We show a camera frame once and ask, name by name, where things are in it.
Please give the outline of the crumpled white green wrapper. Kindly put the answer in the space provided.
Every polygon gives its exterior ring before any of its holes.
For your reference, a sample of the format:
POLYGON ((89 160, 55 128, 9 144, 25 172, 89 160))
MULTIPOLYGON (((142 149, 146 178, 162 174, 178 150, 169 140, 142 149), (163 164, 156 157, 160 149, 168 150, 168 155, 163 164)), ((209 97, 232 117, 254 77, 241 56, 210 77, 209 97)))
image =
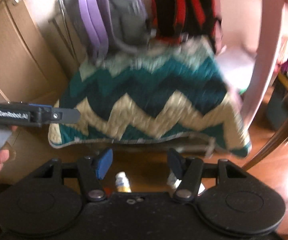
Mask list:
MULTIPOLYGON (((177 177, 175 176, 175 174, 170 171, 169 176, 167 178, 167 185, 172 189, 172 190, 176 190, 178 188, 178 186, 180 185, 182 180, 177 179, 177 177)), ((201 194, 205 191, 205 187, 203 185, 203 183, 201 183, 200 187, 199 187, 199 191, 198 194, 201 194)))

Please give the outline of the white yellow drink bottle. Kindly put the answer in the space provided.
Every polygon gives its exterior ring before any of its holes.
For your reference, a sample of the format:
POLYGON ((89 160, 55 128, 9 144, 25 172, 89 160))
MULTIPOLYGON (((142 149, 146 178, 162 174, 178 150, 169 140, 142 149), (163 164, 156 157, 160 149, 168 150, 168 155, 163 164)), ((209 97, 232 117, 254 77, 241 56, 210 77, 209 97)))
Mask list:
POLYGON ((115 176, 115 186, 118 192, 131 193, 129 180, 125 172, 119 172, 115 176))

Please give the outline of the beige wardrobe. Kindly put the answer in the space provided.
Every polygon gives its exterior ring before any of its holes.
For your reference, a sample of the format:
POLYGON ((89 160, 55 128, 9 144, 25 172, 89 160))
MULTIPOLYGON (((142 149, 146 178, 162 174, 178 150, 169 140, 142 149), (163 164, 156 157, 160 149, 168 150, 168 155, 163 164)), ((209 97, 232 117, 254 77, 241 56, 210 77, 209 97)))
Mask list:
POLYGON ((55 103, 84 56, 59 0, 0 0, 0 101, 55 103))

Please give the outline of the green and cream zigzag quilt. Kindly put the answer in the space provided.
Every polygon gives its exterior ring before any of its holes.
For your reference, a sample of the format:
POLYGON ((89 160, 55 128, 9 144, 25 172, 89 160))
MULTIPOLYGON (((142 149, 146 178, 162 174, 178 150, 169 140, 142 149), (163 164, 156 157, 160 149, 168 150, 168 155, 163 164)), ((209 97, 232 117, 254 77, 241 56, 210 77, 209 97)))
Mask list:
POLYGON ((252 144, 239 99, 228 88, 205 37, 138 55, 84 61, 56 102, 77 109, 75 124, 51 124, 52 147, 114 142, 155 144, 180 137, 213 138, 246 157, 252 144))

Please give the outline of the grey purple backpack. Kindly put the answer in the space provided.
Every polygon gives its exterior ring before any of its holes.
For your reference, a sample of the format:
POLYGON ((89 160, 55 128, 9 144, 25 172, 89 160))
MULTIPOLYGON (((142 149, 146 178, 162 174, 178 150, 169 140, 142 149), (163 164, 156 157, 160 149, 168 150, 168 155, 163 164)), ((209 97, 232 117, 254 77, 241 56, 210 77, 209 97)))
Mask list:
POLYGON ((120 51, 138 54, 150 39, 143 0, 63 0, 69 19, 93 63, 120 51))

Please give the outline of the black red backpack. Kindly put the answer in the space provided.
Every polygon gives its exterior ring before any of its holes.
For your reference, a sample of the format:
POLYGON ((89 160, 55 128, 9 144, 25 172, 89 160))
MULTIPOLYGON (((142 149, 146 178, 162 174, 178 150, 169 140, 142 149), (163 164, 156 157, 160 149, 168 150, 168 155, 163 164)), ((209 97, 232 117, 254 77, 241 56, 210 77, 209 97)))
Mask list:
POLYGON ((222 19, 215 12, 215 0, 151 0, 152 26, 156 39, 181 44, 189 37, 206 36, 216 53, 216 27, 222 19))

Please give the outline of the metal bed frame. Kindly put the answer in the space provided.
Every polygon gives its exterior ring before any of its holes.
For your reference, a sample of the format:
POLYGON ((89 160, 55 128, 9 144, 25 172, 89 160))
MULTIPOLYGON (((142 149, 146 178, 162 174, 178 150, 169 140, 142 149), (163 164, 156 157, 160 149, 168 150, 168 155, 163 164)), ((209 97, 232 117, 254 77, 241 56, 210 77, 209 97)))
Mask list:
POLYGON ((202 139, 198 137, 176 138, 158 143, 121 144, 116 142, 86 143, 91 153, 98 155, 105 148, 123 153, 157 153, 168 152, 170 148, 179 153, 192 153, 201 156, 210 156, 215 150, 215 139, 202 139))

